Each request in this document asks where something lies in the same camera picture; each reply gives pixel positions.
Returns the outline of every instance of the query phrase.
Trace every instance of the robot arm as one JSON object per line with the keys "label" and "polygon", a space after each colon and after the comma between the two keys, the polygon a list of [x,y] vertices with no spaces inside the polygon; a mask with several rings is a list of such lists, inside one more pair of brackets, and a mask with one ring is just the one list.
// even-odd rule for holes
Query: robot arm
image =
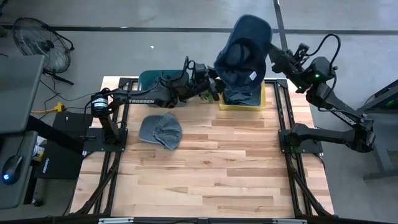
{"label": "robot arm", "polygon": [[269,52],[270,60],[274,63],[272,71],[283,73],[297,87],[297,93],[306,93],[309,103],[316,106],[319,111],[329,111],[352,127],[349,131],[330,131],[324,129],[309,128],[304,124],[296,123],[286,135],[285,140],[290,145],[298,147],[301,142],[312,139],[316,141],[326,141],[338,144],[345,144],[347,147],[358,152],[370,152],[374,149],[375,135],[373,133],[373,120],[367,119],[365,114],[361,114],[350,106],[342,102],[333,92],[326,81],[336,78],[337,67],[332,63],[337,54],[329,62],[325,57],[315,58],[308,68],[303,68],[305,61],[310,56],[317,53],[319,48],[311,55],[307,53],[309,47],[300,44],[296,53],[291,50],[281,50],[275,46]]}
{"label": "robot arm", "polygon": [[[186,70],[192,70],[191,77],[185,76]],[[225,84],[217,79],[217,74],[213,68],[206,67],[204,64],[189,61],[185,58],[182,75],[178,78],[159,77],[155,85],[149,90],[122,90],[120,88],[110,90],[104,88],[100,92],[91,96],[91,114],[98,118],[103,127],[103,139],[105,144],[118,144],[120,142],[119,128],[110,118],[117,108],[126,103],[129,104],[154,104],[163,108],[174,108],[179,102],[185,102],[189,98],[200,95],[208,91],[215,101],[220,98]]]}

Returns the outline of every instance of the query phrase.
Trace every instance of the gray floor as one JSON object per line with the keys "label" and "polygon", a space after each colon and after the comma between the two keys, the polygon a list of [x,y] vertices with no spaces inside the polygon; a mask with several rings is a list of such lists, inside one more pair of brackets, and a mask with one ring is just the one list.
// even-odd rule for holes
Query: gray floor
{"label": "gray floor", "polygon": [[[395,0],[279,0],[286,29],[323,30],[398,30]],[[3,10],[0,22],[15,18],[34,17],[56,26],[110,27],[195,27],[232,28],[242,14],[254,14],[278,29],[271,0],[12,0]],[[63,74],[76,83],[68,86],[57,83],[57,90],[65,98],[98,91],[105,75],[139,75],[144,70],[177,69],[184,56],[211,65],[223,48],[225,33],[173,32],[61,32],[74,44],[72,64]],[[303,42],[315,50],[322,35],[287,35],[288,46],[294,51]],[[343,101],[358,108],[368,96],[398,78],[398,35],[342,35],[342,48],[335,65],[339,67],[335,93]],[[279,34],[273,43],[280,45]],[[320,55],[331,58],[335,40],[328,40]],[[11,38],[0,39],[0,53],[20,55]],[[283,77],[267,72],[268,77]],[[52,85],[49,78],[42,80]],[[40,86],[34,104],[43,109],[43,102],[52,96]],[[66,106],[82,107],[88,98],[66,102]],[[49,102],[53,106],[61,99]],[[312,111],[316,126],[343,130],[347,125],[330,113]],[[379,127],[392,130],[388,121],[377,119]],[[44,121],[52,123],[53,114]],[[378,141],[391,141],[379,138]],[[335,213],[341,217],[398,222],[398,179],[365,183],[364,174],[377,171],[374,156],[359,154],[337,144],[323,144],[326,176]],[[73,182],[48,181],[41,183],[48,195],[59,195],[41,209],[21,206],[0,211],[0,219],[60,215],[67,206]]]}

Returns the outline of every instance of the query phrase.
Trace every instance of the wooden table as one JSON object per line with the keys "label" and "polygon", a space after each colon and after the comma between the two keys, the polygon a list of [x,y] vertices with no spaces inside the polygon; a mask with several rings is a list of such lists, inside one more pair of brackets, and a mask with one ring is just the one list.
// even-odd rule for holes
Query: wooden table
{"label": "wooden table", "polygon": [[[101,88],[117,88],[119,79],[104,77]],[[313,126],[305,95],[294,93],[294,86],[289,85],[295,121]],[[220,111],[218,103],[199,98],[171,110],[130,105],[129,137],[119,166],[112,216],[293,217],[272,85],[266,85],[266,99],[266,108],[259,112]],[[182,141],[174,151],[137,138],[146,116],[166,112],[178,118],[183,130]],[[98,120],[93,126],[100,127]],[[78,210],[97,187],[103,157],[104,153],[96,152],[84,160],[71,212]],[[333,213],[322,163],[311,154],[302,157],[308,187]],[[304,211],[300,190],[298,195]]]}

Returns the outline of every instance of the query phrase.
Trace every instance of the yellow tray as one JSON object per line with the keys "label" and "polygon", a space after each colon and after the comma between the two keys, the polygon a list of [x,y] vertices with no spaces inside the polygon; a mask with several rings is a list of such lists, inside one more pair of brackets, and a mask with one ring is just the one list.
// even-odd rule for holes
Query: yellow tray
{"label": "yellow tray", "polygon": [[226,105],[223,95],[220,96],[220,110],[262,111],[266,107],[266,84],[261,84],[261,99],[258,106]]}

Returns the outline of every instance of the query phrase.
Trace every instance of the teal object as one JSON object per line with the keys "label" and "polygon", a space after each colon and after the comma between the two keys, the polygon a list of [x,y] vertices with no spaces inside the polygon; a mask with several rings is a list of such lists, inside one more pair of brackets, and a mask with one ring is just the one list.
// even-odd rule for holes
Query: teal object
{"label": "teal object", "polygon": [[[179,78],[182,70],[147,70],[139,75],[138,90],[146,91],[152,88],[157,83],[157,78],[163,72],[163,77],[170,77],[171,80]],[[186,80],[189,78],[188,72],[185,72]]]}

